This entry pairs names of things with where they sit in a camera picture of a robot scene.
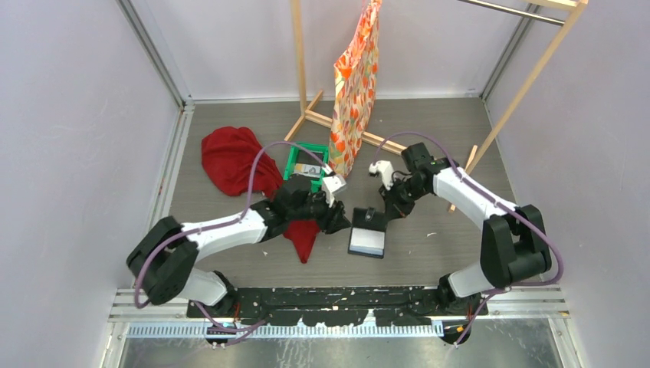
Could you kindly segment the black card holder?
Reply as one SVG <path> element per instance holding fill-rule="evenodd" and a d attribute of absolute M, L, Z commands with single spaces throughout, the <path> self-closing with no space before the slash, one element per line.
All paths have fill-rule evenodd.
<path fill-rule="evenodd" d="M 388 220 L 384 212 L 374 208 L 355 208 L 351 221 L 348 253 L 383 258 L 387 225 Z"/>

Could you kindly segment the green plastic bin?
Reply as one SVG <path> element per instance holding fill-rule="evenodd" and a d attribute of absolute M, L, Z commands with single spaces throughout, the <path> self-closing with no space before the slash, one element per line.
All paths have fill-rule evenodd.
<path fill-rule="evenodd" d="M 287 159 L 287 165 L 285 167 L 284 174 L 283 174 L 283 179 L 285 181 L 289 180 L 290 177 L 296 175 L 293 174 L 294 165 L 296 163 L 307 163 L 307 164 L 321 166 L 319 160 L 322 161 L 323 163 L 326 163 L 329 159 L 328 146 L 315 144 L 315 143 L 304 143 L 304 142 L 297 142 L 297 145 L 302 146 L 306 150 L 312 152 L 312 154 L 316 158 L 313 158 L 310 154 L 308 154 L 304 150 L 292 146 Z M 310 178 L 311 181 L 312 192 L 318 192 L 320 190 L 323 176 L 324 176 L 324 171 L 322 167 L 322 173 L 320 178 L 315 179 L 315 178 L 308 177 Z"/>

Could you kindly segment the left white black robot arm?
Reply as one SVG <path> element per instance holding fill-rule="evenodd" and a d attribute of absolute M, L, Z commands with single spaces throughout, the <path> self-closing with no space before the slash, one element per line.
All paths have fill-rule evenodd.
<path fill-rule="evenodd" d="M 199 270 L 196 262 L 239 245 L 276 238 L 302 220 L 314 220 L 325 234 L 349 228 L 344 204 L 335 197 L 345 188 L 340 175 L 324 177 L 318 192 L 312 192 L 309 178 L 294 176 L 272 199 L 252 204 L 244 215 L 199 223 L 179 223 L 167 216 L 131 251 L 126 266 L 150 304 L 180 297 L 204 304 L 216 317 L 227 317 L 235 307 L 229 281 L 217 271 Z"/>

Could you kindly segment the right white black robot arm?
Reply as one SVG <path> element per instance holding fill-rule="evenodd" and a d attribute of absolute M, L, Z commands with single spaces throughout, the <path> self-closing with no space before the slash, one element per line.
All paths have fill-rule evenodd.
<path fill-rule="evenodd" d="M 435 298 L 446 314 L 458 314 L 473 297 L 505 289 L 549 271 L 553 261 L 540 210 L 518 206 L 488 191 L 448 157 L 436 159 L 424 143 L 401 152 L 407 171 L 396 177 L 392 163 L 378 160 L 369 174 L 382 180 L 379 194 L 388 220 L 407 217 L 415 202 L 434 195 L 450 202 L 481 232 L 477 262 L 439 279 Z"/>

